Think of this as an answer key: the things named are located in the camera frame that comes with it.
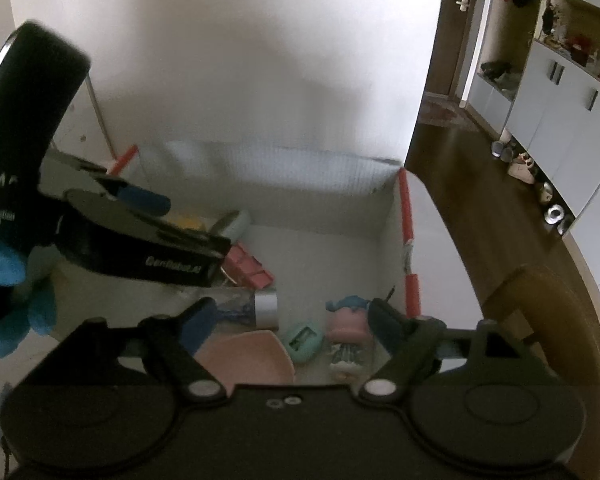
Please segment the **blue gloved left hand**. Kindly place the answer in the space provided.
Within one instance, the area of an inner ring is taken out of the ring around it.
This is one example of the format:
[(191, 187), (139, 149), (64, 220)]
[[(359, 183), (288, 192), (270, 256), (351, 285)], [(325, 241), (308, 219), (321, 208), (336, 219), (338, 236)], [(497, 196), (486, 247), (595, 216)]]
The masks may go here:
[(46, 336), (54, 329), (57, 306), (50, 274), (59, 261), (53, 247), (23, 255), (0, 242), (0, 359), (31, 330)]

